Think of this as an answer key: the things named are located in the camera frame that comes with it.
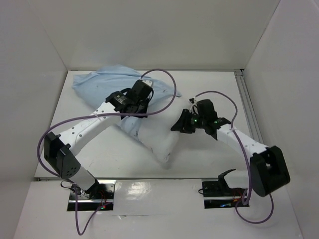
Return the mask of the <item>white pillow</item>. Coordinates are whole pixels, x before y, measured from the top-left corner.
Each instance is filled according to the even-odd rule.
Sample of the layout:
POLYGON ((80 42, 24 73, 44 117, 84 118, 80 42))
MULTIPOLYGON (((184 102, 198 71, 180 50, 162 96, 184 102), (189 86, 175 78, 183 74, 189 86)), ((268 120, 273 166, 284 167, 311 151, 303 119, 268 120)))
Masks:
POLYGON ((190 106, 184 97, 176 97, 163 112, 143 118, 138 131, 138 140, 148 148, 155 159, 165 164, 179 140, 179 133, 171 127, 179 119, 183 109, 190 106))

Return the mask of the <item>light blue pillowcase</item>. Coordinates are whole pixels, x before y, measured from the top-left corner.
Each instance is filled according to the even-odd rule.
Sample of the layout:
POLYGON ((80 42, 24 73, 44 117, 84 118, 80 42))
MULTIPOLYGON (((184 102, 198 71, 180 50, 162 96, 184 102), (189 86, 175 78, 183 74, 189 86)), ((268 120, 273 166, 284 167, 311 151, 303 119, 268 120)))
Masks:
MULTIPOLYGON (((72 89, 86 104, 96 109, 111 93, 131 88, 140 78, 141 74, 132 68, 122 65, 106 66, 86 75, 75 75, 72 89)), ((156 112, 165 107, 171 99, 181 97, 181 93, 174 92, 174 88, 165 82, 158 79, 152 81, 154 96, 149 104, 150 112, 156 112)), ((123 132, 139 141, 141 121, 140 118, 126 117, 117 125, 123 132)))

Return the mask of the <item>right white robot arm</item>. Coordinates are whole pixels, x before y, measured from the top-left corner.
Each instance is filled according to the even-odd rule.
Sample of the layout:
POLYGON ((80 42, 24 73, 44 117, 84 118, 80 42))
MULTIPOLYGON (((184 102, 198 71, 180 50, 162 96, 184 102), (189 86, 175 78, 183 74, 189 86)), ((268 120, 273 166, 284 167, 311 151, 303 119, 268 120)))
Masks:
POLYGON ((290 174, 279 147, 261 144, 239 131, 228 119, 218 117, 211 100, 195 103, 195 109, 183 109, 170 130, 192 134, 202 129, 241 154, 248 162, 249 187, 261 197, 290 183, 290 174))

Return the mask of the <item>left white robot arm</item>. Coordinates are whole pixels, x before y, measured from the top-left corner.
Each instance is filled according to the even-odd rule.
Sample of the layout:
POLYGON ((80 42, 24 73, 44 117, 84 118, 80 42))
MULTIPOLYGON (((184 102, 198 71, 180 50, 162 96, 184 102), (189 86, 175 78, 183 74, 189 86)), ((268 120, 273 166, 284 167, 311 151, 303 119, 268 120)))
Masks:
POLYGON ((104 189, 76 155, 102 131, 120 122, 124 113, 145 114, 153 93, 151 80, 137 80, 131 88, 111 93, 89 119, 60 134, 50 132, 45 136, 45 160, 60 178, 75 183, 86 198, 94 198, 104 189))

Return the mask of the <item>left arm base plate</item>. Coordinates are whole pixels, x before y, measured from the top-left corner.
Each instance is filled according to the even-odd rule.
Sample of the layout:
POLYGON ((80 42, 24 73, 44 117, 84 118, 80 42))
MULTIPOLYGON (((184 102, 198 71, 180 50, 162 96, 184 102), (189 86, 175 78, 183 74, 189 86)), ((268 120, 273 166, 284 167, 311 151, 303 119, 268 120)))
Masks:
POLYGON ((75 189, 72 185, 64 186, 61 183, 62 187, 70 190, 67 211, 75 211, 76 197, 78 198, 78 211, 93 212, 98 208, 101 211, 112 211, 114 207, 115 181, 100 180, 99 183, 100 189, 93 196, 85 193, 78 186, 75 189))

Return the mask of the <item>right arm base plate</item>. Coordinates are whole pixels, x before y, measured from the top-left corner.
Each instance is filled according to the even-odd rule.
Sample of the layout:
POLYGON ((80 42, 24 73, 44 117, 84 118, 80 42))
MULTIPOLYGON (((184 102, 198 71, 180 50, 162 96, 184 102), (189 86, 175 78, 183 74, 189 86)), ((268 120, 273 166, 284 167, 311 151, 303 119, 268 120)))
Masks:
POLYGON ((217 178, 202 180, 198 193, 203 196, 205 209, 235 208, 236 204, 241 201, 245 189, 229 188, 221 184, 217 178))

